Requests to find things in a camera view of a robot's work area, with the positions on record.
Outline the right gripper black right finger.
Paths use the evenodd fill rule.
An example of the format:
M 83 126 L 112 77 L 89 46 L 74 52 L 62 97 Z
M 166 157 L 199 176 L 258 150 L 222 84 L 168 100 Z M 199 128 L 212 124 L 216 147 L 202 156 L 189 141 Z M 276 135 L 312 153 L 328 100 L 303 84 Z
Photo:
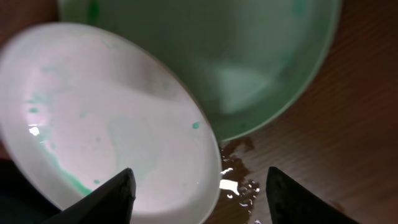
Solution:
M 270 167 L 266 195 L 273 224 L 358 224 L 276 167 Z

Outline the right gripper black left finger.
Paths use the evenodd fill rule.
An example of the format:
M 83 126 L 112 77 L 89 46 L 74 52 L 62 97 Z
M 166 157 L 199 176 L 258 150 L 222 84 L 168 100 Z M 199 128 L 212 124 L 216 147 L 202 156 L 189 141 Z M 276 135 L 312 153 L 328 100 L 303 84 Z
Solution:
M 129 224 L 136 199 L 136 180 L 126 168 L 92 193 L 46 220 L 45 224 Z

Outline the white plate back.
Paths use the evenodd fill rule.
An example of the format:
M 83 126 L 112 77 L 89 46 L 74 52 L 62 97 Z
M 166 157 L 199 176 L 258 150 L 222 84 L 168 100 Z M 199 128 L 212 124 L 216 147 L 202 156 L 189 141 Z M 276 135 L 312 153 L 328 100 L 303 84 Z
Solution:
M 133 170 L 133 223 L 203 223 L 219 195 L 220 153 L 183 83 L 136 44 L 52 23 L 1 49 L 1 140 L 60 209 Z

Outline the white plate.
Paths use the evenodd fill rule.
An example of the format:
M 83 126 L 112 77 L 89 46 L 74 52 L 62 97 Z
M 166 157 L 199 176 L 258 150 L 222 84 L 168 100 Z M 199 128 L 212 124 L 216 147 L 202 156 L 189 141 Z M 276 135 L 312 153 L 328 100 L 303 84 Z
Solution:
M 168 66 L 219 141 L 283 113 L 317 75 L 340 0 L 59 0 L 63 22 L 96 26 Z
M 52 23 L 1 49 L 1 140 L 60 209 L 133 170 L 133 223 L 203 223 L 219 195 L 220 153 L 183 83 L 136 44 Z

